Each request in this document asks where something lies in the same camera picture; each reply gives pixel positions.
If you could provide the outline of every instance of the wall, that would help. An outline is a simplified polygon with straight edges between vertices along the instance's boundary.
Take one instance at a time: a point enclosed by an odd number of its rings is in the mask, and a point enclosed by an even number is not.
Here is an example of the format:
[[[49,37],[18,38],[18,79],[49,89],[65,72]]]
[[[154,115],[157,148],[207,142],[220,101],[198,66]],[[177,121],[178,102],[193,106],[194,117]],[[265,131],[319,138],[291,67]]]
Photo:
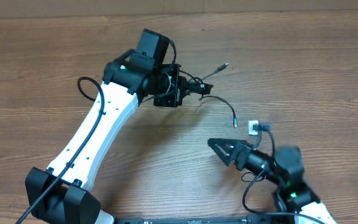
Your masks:
[[[358,9],[358,0],[0,0],[0,18]]]

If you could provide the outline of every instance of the wooden tabletop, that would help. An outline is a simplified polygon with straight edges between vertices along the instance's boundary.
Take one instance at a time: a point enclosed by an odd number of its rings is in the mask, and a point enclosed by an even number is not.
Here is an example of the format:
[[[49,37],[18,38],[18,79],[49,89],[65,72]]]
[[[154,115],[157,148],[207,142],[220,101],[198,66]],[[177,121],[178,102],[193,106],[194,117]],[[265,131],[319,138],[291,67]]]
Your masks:
[[[278,145],[299,145],[305,176],[337,222],[358,223],[358,11],[0,20],[0,223],[14,223],[28,207],[27,173],[48,166],[90,109],[77,78],[101,81],[105,64],[136,47],[143,28],[174,40],[177,62],[194,75],[229,63],[208,81],[233,104],[239,127],[220,101],[142,104],[98,172],[93,195],[103,210],[144,218],[245,215],[242,173],[225,167],[206,141],[255,141],[247,122],[259,119],[272,124]],[[268,137],[261,149],[270,153]],[[273,190],[257,183],[247,203],[273,210]]]

